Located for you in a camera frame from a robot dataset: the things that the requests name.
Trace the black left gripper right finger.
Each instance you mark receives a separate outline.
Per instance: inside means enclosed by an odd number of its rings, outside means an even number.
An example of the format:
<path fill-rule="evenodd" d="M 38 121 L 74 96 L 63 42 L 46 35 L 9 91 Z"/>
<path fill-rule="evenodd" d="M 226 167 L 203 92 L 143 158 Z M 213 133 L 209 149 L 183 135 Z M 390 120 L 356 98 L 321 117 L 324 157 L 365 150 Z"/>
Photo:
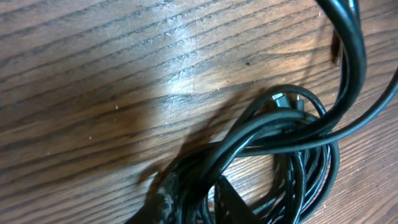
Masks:
<path fill-rule="evenodd" d="M 260 223 L 259 219 L 223 175 L 215 183 L 214 200 L 216 223 Z"/>

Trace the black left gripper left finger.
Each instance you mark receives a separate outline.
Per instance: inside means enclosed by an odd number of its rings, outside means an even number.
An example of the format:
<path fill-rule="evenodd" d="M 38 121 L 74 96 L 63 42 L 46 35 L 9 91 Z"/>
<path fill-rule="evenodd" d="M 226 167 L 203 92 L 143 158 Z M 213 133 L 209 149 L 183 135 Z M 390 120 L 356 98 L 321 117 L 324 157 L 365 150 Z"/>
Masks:
<path fill-rule="evenodd" d="M 125 224 L 172 224 L 178 218 L 179 182 L 176 173 L 168 175 L 153 197 Z"/>

